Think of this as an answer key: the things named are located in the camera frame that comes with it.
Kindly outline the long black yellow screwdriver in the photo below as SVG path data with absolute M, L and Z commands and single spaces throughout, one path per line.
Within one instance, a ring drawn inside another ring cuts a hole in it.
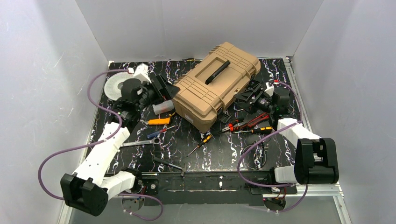
M 266 127 L 261 127 L 257 129 L 250 129 L 250 130 L 245 130 L 245 131 L 236 131 L 234 133 L 252 133 L 252 134 L 263 134 L 263 135 L 268 135 L 271 134 L 273 131 L 273 128 L 271 126 L 266 126 Z

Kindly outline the tan plastic tool box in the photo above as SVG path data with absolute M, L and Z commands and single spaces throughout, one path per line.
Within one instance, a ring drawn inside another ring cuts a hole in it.
M 214 47 L 193 69 L 182 75 L 174 86 L 176 113 L 200 132 L 206 133 L 229 116 L 224 111 L 260 72 L 260 60 L 229 42 Z

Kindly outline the small black yellow screwdriver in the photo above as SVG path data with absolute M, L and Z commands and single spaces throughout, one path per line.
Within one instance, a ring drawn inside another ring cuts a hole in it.
M 196 146 L 190 153 L 188 153 L 187 157 L 189 157 L 192 153 L 194 153 L 198 148 L 201 148 L 203 145 L 205 145 L 211 138 L 212 138 L 212 135 L 211 135 L 211 134 L 206 135 L 206 136 L 197 144 L 197 146 Z

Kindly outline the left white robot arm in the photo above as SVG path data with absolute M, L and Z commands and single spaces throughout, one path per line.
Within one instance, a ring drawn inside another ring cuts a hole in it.
M 105 124 L 99 143 L 72 174 L 64 174 L 60 184 L 65 204 L 99 216 L 109 199 L 135 187 L 137 169 L 125 168 L 105 178 L 106 171 L 122 144 L 141 119 L 141 111 L 171 100 L 180 91 L 161 75 L 130 75 L 119 72 L 109 77 L 105 95 L 113 101 L 111 119 Z

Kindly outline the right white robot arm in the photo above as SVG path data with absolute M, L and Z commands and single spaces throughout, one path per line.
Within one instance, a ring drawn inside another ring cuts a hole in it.
M 239 159 L 243 161 L 249 152 L 266 139 L 281 134 L 296 149 L 295 163 L 277 167 L 270 171 L 275 178 L 273 187 L 286 187 L 292 184 L 335 184 L 339 180 L 339 169 L 335 141 L 322 138 L 303 126 L 302 121 L 290 118 L 290 95 L 295 91 L 287 84 L 278 81 L 261 84 L 252 81 L 244 92 L 235 95 L 240 107 L 248 113 L 261 110 L 269 115 L 273 128 L 270 134 L 248 148 Z

